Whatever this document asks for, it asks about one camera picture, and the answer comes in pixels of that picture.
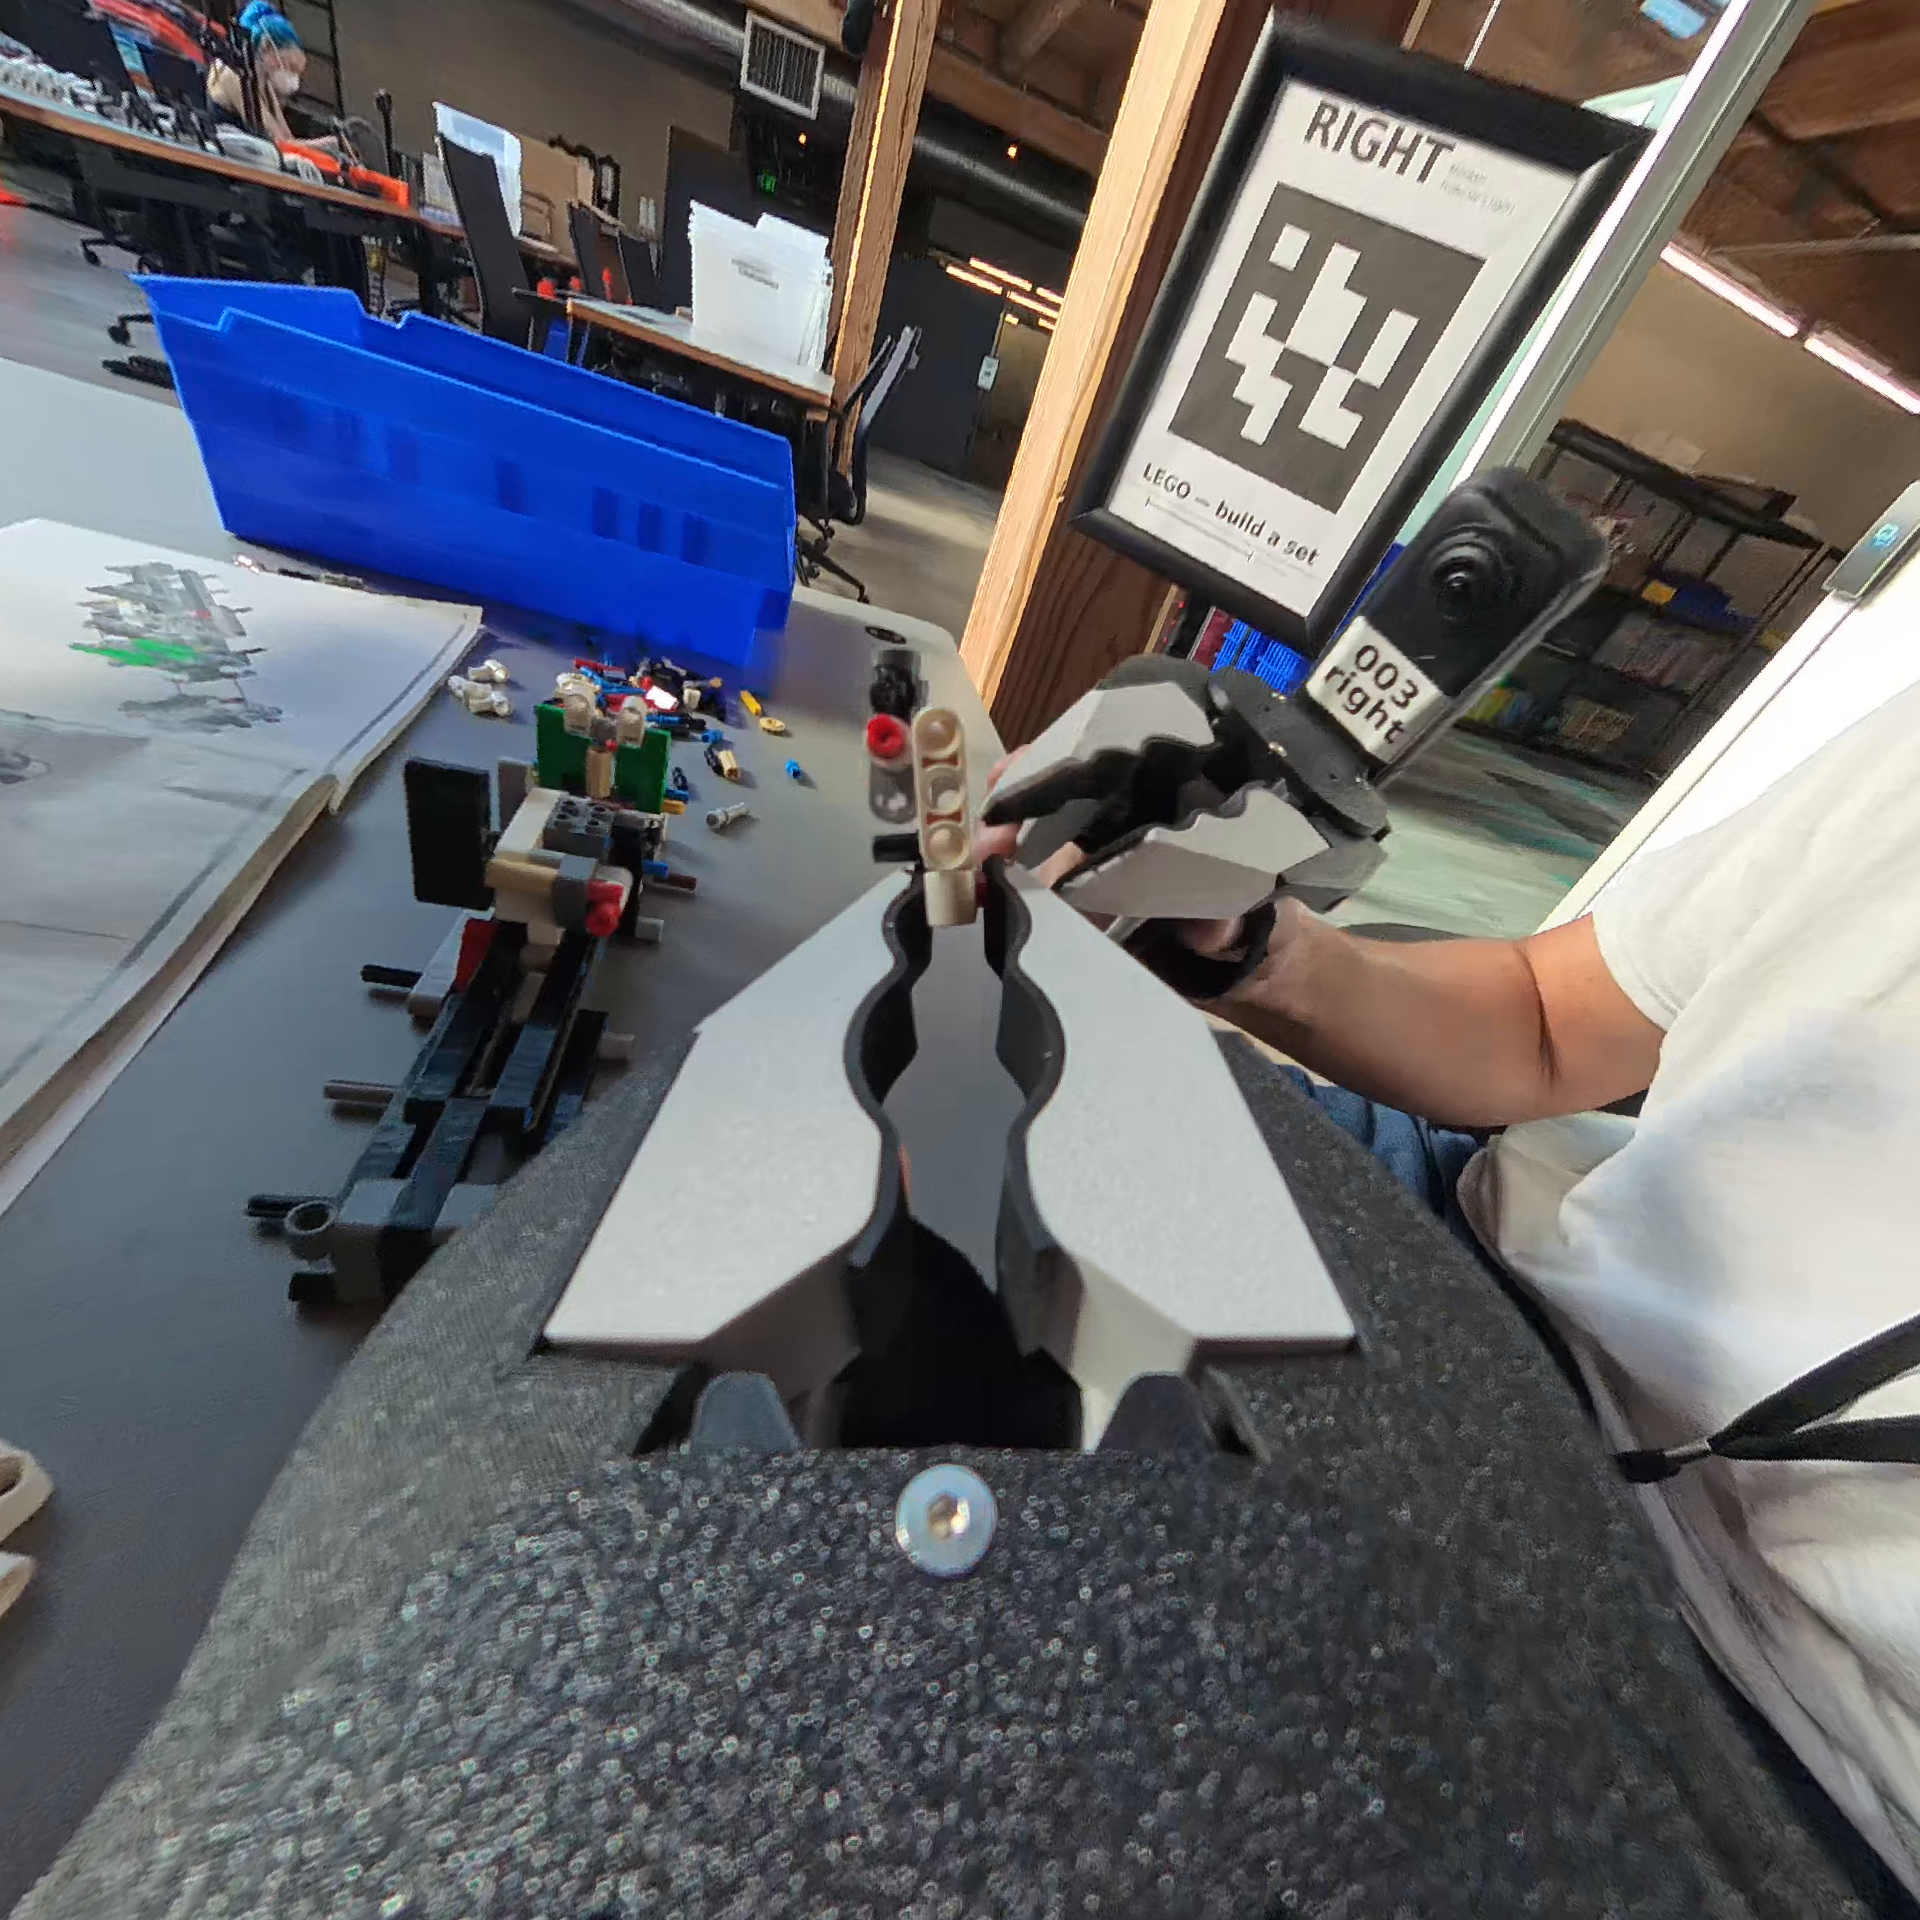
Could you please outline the person's right hand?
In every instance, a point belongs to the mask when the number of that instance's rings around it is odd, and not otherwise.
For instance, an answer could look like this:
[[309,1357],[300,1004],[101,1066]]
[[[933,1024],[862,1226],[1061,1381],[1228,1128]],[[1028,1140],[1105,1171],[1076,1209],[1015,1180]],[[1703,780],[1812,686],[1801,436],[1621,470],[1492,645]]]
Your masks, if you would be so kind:
[[[1029,747],[1001,754],[987,774],[987,797],[1023,772],[1029,757]],[[979,815],[974,835],[978,857],[1004,857],[1019,866],[1034,884],[1061,895],[1068,877],[1084,864],[1084,850],[1074,840],[1059,840],[1043,857],[1025,864],[1022,831],[1019,822],[992,825]],[[1195,963],[1208,965],[1226,965],[1236,956],[1244,957],[1242,947],[1250,949],[1246,925],[1239,922],[1175,922],[1172,937]],[[1259,1044],[1284,1050],[1294,1038],[1309,1038],[1322,1026],[1332,1031],[1327,1022],[1344,1017],[1340,1010],[1351,994],[1350,980],[1340,974],[1358,949],[1337,925],[1323,923],[1298,901],[1286,900],[1273,908],[1259,963],[1236,977],[1229,990],[1211,996],[1179,986],[1174,990],[1211,1024],[1232,1026],[1257,1036]]]

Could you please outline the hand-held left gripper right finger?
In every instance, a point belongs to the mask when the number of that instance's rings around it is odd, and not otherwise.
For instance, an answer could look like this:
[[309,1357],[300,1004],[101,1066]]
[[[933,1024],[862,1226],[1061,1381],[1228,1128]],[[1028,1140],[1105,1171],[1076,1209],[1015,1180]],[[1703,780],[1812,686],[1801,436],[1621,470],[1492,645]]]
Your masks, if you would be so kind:
[[1074,906],[987,867],[996,1056],[1019,1092],[996,1224],[1023,1354],[1093,1450],[1143,1377],[1332,1355],[1353,1317],[1204,1020]]

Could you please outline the small wooden table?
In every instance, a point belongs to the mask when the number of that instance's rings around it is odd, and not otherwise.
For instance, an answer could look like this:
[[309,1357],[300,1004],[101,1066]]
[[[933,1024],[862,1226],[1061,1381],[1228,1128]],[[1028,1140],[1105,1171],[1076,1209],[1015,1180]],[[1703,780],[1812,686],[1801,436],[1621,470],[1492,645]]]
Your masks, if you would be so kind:
[[735,385],[777,395],[799,406],[806,417],[826,419],[834,409],[836,384],[823,369],[768,358],[751,347],[730,347],[688,317],[633,301],[569,292],[563,305],[569,323],[584,323],[635,347],[713,371]]

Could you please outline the person's white shirt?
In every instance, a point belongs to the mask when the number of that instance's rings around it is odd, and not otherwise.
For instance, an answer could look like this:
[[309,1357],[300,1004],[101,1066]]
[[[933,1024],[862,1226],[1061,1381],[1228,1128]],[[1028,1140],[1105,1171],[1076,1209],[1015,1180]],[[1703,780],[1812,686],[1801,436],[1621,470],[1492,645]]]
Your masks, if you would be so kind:
[[[1635,1117],[1516,1123],[1457,1203],[1616,1450],[1684,1450],[1915,1317],[1915,687],[1593,908],[1661,1027]],[[1908,1892],[1915,1461],[1699,1458],[1635,1501],[1716,1666]]]

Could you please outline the black office chair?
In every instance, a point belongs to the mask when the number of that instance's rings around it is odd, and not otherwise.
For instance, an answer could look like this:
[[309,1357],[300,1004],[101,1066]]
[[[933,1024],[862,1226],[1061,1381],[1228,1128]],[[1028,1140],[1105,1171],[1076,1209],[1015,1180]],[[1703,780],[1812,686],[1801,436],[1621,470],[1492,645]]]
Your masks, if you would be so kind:
[[836,529],[863,523],[867,513],[867,452],[874,422],[907,371],[917,365],[923,328],[902,323],[876,350],[846,400],[808,419],[795,466],[794,495],[795,579],[811,585],[827,574],[851,588],[858,604],[872,595],[866,583],[832,554]]
[[565,328],[565,305],[540,293],[525,269],[496,162],[443,133],[437,150],[471,265],[479,332],[547,353],[553,325]]

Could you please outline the green toy brick assembly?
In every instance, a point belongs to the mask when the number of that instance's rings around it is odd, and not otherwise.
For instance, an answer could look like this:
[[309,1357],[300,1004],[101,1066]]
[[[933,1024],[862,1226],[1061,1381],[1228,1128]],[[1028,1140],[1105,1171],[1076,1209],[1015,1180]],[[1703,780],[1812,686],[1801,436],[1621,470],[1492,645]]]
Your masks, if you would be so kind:
[[529,786],[666,814],[671,734],[629,683],[605,686],[580,667],[555,676],[535,707]]

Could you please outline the large black toy brick model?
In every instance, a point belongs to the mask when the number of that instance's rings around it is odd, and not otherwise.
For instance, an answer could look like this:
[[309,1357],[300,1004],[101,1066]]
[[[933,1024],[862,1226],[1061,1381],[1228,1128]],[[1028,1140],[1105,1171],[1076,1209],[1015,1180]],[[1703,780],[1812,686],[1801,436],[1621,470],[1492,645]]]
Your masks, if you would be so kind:
[[647,882],[692,885],[664,857],[669,815],[535,786],[499,828],[493,776],[402,766],[413,895],[456,923],[426,969],[361,969],[385,996],[424,996],[431,1017],[398,1079],[326,1086],[331,1106],[373,1117],[340,1186],[247,1198],[249,1224],[293,1259],[295,1308],[390,1303],[577,1121],[617,1048],[589,1001],[595,976],[615,944],[659,937]]

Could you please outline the white cardboard boxes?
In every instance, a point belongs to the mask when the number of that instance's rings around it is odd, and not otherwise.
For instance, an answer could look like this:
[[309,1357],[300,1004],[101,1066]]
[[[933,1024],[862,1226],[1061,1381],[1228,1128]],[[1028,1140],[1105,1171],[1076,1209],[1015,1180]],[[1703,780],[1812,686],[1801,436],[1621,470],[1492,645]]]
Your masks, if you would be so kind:
[[834,303],[830,240],[772,212],[748,222],[689,202],[692,332],[777,371],[823,371]]

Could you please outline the person's blue jeans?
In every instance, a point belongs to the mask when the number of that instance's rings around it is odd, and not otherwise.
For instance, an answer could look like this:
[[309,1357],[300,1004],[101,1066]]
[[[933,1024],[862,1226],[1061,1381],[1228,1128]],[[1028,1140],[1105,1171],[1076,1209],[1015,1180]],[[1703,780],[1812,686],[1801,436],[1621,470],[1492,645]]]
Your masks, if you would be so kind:
[[1487,1140],[1485,1131],[1452,1128],[1382,1106],[1340,1084],[1316,1078],[1305,1068],[1284,1066],[1282,1070],[1309,1104],[1342,1133],[1355,1140],[1415,1201],[1456,1235],[1474,1235],[1457,1190],[1465,1168]]

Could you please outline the thin wooden post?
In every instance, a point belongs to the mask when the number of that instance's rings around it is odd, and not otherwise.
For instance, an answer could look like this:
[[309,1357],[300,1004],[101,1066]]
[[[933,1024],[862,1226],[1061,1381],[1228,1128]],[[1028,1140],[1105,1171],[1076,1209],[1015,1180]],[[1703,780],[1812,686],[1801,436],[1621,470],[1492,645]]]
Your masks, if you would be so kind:
[[940,1],[876,4],[859,60],[830,238],[834,406],[872,362],[940,18]]

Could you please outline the instruction booklet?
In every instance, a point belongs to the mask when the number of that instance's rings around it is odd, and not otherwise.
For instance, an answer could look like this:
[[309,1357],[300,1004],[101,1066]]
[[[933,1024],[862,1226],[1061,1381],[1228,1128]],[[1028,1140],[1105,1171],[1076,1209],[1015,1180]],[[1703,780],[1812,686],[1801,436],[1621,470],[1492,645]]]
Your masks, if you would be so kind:
[[4,527],[4,1198],[481,625],[342,574]]

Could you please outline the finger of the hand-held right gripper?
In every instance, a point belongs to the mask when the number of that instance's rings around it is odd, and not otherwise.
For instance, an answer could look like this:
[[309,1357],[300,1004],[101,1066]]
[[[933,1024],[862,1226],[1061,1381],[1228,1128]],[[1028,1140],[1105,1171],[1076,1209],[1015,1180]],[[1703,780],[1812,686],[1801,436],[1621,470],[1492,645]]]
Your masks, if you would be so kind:
[[1074,867],[1204,867],[1226,857],[1226,822],[1188,787],[1226,738],[1210,686],[1097,686],[990,781],[979,853],[1011,857],[1023,828],[1079,807]]
[[1325,828],[1267,786],[1204,781],[1045,787],[1077,857],[1052,889],[1097,925],[1233,922],[1332,850]]

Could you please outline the long wooden work table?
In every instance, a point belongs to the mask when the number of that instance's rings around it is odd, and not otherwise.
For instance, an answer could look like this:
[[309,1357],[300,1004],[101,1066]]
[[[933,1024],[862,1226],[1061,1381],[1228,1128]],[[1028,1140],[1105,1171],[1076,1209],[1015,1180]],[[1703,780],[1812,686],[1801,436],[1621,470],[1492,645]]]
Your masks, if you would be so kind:
[[232,156],[19,86],[4,86],[4,131],[59,147],[92,264],[113,248],[164,275],[344,285],[373,313],[459,309],[448,299],[468,262],[457,226],[306,178],[283,156]]

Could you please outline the tan object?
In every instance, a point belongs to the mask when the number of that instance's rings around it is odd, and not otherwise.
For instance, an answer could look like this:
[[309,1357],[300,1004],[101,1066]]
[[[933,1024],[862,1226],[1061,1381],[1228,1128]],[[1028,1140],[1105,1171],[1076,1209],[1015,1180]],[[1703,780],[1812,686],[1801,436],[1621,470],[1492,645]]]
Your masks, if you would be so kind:
[[36,1576],[36,1560],[16,1545],[16,1536],[45,1507],[50,1496],[51,1480],[38,1458],[1,1442],[1,1617]]

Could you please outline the heap of loose toy bricks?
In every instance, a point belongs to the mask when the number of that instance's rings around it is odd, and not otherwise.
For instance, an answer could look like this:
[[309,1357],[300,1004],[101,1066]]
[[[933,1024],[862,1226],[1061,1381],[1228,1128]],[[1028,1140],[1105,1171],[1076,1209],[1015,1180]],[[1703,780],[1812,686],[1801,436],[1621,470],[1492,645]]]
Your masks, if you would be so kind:
[[[611,660],[575,656],[555,676],[580,667],[607,687],[629,686],[637,690],[652,710],[656,724],[671,736],[669,776],[666,814],[680,814],[692,799],[688,774],[678,762],[682,749],[700,749],[709,774],[717,780],[742,784],[746,780],[739,754],[732,739],[732,724],[742,719],[760,728],[772,738],[786,734],[786,724],[769,714],[761,699],[750,690],[732,691],[722,676],[688,667],[669,656],[652,653],[635,666],[619,666]],[[534,705],[534,749],[535,749],[535,707]],[[497,828],[506,828],[517,805],[535,789],[529,784],[534,751],[527,762],[501,760],[491,776],[491,818]]]

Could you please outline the small tan toy brick assembly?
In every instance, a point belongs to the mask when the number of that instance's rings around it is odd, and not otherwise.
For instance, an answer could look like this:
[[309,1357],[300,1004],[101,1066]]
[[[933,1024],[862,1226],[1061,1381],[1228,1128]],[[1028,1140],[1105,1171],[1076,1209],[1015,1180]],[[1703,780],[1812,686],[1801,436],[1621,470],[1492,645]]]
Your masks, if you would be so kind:
[[906,867],[919,887],[923,922],[954,929],[978,919],[971,755],[961,715],[933,702],[919,652],[870,625],[867,717],[862,725],[866,795],[876,864]]

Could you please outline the person's right forearm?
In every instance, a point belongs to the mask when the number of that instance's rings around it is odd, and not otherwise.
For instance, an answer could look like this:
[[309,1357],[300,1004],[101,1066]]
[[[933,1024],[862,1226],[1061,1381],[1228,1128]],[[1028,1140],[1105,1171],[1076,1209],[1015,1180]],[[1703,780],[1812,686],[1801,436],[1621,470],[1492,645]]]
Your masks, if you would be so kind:
[[1286,1052],[1350,1092],[1430,1121],[1498,1130],[1645,1092],[1666,1031],[1617,983],[1590,918],[1524,937],[1369,940],[1351,999]]

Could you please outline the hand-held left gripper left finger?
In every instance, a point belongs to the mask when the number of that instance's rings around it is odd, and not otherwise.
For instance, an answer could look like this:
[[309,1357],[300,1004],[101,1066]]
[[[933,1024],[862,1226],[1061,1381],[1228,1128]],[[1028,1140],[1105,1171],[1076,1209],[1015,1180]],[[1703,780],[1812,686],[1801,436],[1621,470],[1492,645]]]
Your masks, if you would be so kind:
[[559,1357],[761,1379],[842,1444],[915,1224],[885,1098],[917,1048],[919,882],[885,876],[701,1020],[542,1323]]

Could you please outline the blue plastic bin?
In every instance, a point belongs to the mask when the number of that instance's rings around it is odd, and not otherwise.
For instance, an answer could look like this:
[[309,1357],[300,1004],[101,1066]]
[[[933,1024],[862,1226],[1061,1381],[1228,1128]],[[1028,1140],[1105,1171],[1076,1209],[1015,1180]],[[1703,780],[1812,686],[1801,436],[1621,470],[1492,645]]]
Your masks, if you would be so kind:
[[354,292],[136,274],[227,534],[748,666],[798,576],[784,437]]

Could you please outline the black storage shelf rack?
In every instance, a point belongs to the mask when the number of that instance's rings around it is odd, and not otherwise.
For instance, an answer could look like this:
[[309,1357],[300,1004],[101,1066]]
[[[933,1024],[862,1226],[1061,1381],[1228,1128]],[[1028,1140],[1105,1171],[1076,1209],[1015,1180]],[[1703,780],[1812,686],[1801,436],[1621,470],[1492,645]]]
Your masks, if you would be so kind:
[[1840,550],[1789,491],[1684,472],[1572,417],[1530,473],[1606,535],[1607,566],[1457,728],[1661,780],[1813,611]]

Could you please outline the thick wooden post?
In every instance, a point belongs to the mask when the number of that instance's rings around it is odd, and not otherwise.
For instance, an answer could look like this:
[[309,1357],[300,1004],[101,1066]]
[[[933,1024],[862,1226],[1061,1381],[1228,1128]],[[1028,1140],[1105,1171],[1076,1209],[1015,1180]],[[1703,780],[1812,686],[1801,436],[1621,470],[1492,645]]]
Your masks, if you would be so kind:
[[1270,11],[1156,1],[1141,25],[961,635],[1005,749],[1143,643],[1162,579],[1072,515]]

